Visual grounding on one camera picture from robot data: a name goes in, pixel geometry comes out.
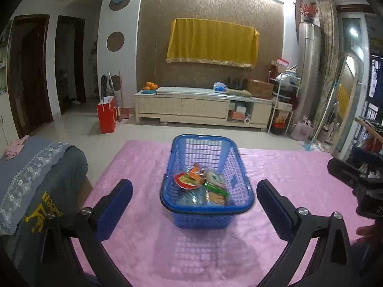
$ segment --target patterned wallpaper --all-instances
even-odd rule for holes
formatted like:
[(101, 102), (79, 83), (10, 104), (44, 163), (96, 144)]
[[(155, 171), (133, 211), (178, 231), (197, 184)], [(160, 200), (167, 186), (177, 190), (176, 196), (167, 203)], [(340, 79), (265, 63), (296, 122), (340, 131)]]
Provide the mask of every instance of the patterned wallpaper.
[[(260, 33), (255, 69), (202, 63), (166, 63), (175, 18), (204, 18), (252, 26)], [(273, 0), (141, 0), (137, 36), (137, 90), (160, 86), (212, 88), (231, 78), (267, 80), (271, 60), (282, 55), (283, 4)]]

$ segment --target white wall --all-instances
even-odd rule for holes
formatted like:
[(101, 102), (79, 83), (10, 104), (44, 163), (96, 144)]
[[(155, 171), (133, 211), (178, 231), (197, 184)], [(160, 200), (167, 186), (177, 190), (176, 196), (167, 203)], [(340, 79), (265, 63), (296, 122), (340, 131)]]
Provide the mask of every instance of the white wall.
[(92, 96), (93, 84), (91, 68), (88, 68), (90, 59), (90, 49), (93, 47), (94, 25), (99, 18), (99, 9), (79, 7), (64, 7), (53, 0), (22, 0), (11, 19), (18, 15), (48, 14), (49, 24), (45, 48), (45, 72), (47, 77), (48, 97), (53, 118), (60, 116), (60, 105), (56, 88), (56, 73), (54, 66), (54, 49), (56, 39), (56, 27), (59, 15), (72, 16), (85, 19), (83, 64), (84, 64), (84, 83), (86, 96)]
[[(102, 75), (111, 75), (121, 72), (123, 81), (124, 106), (134, 108), (133, 95), (136, 87), (136, 53), (137, 53), (137, 26), (141, 0), (131, 0), (119, 11), (109, 8), (110, 0), (103, 0), (100, 11), (100, 24), (98, 26), (97, 72), (98, 80)], [(116, 52), (107, 49), (108, 36), (120, 31), (125, 37), (123, 47)]]
[[(136, 90), (136, 53), (137, 27), (139, 6), (141, 0), (131, 2), (120, 11), (109, 9), (109, 1), (103, 0), (98, 29), (98, 78), (103, 74), (118, 74), (121, 72), (123, 80), (123, 94), (125, 107), (134, 108), (134, 94)], [(298, 43), (295, 28), (295, 0), (278, 0), (284, 3), (284, 41), (283, 57), (292, 65), (297, 62)], [(108, 36), (120, 31), (124, 34), (125, 43), (117, 52), (110, 52), (106, 47)]]

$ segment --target cabinet drawer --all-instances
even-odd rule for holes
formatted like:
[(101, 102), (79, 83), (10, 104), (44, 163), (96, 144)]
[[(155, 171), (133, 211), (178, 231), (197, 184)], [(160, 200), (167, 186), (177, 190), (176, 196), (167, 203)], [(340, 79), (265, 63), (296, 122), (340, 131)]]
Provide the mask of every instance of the cabinet drawer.
[(181, 98), (140, 97), (137, 99), (139, 113), (181, 114)]
[(183, 116), (226, 118), (227, 101), (182, 98), (181, 114)]
[(251, 122), (257, 124), (267, 124), (271, 113), (271, 104), (254, 104), (251, 113)]

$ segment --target fruit bowl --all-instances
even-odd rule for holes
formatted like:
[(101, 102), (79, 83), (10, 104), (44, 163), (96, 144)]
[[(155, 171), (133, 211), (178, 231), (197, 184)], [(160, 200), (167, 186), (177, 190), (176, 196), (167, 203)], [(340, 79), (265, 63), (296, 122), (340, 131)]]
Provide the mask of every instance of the fruit bowl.
[(142, 90), (142, 93), (143, 93), (143, 94), (154, 94), (155, 92), (156, 92), (155, 89), (151, 89), (150, 91), (144, 91), (144, 90)]

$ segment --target table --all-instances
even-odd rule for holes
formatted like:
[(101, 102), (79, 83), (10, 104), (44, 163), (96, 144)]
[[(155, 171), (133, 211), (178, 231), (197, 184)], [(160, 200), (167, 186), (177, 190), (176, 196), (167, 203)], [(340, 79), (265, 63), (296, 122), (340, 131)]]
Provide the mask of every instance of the table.
[[(232, 101), (245, 103), (250, 123), (228, 117)], [(212, 89), (160, 87), (156, 94), (135, 94), (135, 117), (159, 118), (161, 122), (196, 123), (266, 129), (273, 101), (215, 93)]]
[(354, 121), (358, 122), (361, 126), (367, 129), (368, 133), (375, 138), (374, 143), (376, 140), (379, 140), (383, 144), (383, 136), (366, 123), (362, 117), (354, 117)]
[[(121, 178), (133, 183), (133, 198), (110, 239), (102, 245), (134, 287), (249, 287), (256, 286), (284, 250), (258, 201), (237, 215), (225, 230), (178, 229), (159, 199), (171, 144), (130, 140), (96, 183), (84, 206), (93, 207)], [(355, 212), (352, 189), (327, 171), (332, 156), (325, 152), (239, 149), (250, 184), (268, 179), (296, 207), (313, 215), (342, 213), (351, 241), (359, 226), (373, 220)], [(92, 273), (77, 239), (79, 261)], [(302, 277), (315, 241), (292, 279)]]

